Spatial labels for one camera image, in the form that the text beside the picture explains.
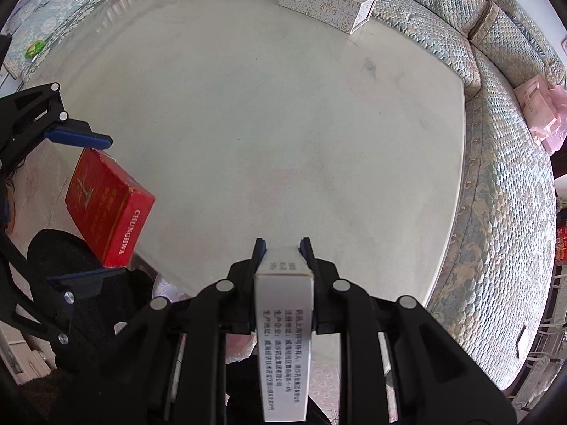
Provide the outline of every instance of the sofa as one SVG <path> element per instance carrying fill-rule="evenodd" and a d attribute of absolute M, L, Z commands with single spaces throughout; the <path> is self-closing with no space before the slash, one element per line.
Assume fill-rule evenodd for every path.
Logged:
<path fill-rule="evenodd" d="M 49 48 L 106 0 L 38 0 L 10 21 L 6 66 L 29 79 Z M 552 276 L 555 189 L 512 88 L 542 74 L 565 86 L 565 67 L 514 0 L 378 0 L 373 17 L 461 78 L 466 145 L 460 200 L 427 309 L 500 389 L 523 366 L 522 333 L 534 338 Z M 18 52 L 47 39 L 31 62 Z"/>

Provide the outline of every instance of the pink package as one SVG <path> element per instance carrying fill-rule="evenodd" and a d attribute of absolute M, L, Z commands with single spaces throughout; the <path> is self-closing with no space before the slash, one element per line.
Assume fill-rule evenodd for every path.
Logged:
<path fill-rule="evenodd" d="M 567 137 L 567 91 L 563 86 L 558 85 L 554 89 L 549 89 L 549 94 L 560 121 L 559 129 L 542 142 L 543 148 L 551 156 L 563 146 Z"/>
<path fill-rule="evenodd" d="M 514 89 L 514 94 L 522 107 L 529 132 L 536 143 L 540 144 L 558 130 L 560 121 L 557 110 L 542 75 L 536 75 L 518 86 Z"/>

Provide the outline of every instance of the red box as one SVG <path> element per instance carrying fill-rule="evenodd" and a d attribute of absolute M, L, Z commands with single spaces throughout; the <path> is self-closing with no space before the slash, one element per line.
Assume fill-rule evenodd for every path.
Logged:
<path fill-rule="evenodd" d="M 567 227 L 565 226 L 557 229 L 555 265 L 567 265 Z"/>
<path fill-rule="evenodd" d="M 71 179 L 67 210 L 106 268 L 125 267 L 155 197 L 106 153 L 85 149 Z"/>

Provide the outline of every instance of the white round table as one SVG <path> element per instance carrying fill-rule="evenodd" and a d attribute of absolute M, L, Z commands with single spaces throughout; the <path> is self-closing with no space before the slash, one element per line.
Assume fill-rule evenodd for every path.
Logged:
<path fill-rule="evenodd" d="M 461 182 L 458 76 L 370 20 L 353 35 L 278 0 L 112 0 L 52 49 L 71 117 L 156 196 L 137 251 L 191 295 L 309 236 L 372 295 L 421 302 Z M 74 166 L 78 151 L 60 147 Z"/>

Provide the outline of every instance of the green object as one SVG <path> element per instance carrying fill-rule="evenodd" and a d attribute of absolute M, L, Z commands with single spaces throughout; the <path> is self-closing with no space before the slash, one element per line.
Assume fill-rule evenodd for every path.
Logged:
<path fill-rule="evenodd" d="M 45 42 L 42 40 L 36 41 L 33 45 L 31 45 L 26 51 L 26 58 L 30 59 L 35 55 L 38 55 L 40 52 L 43 51 L 45 48 Z"/>

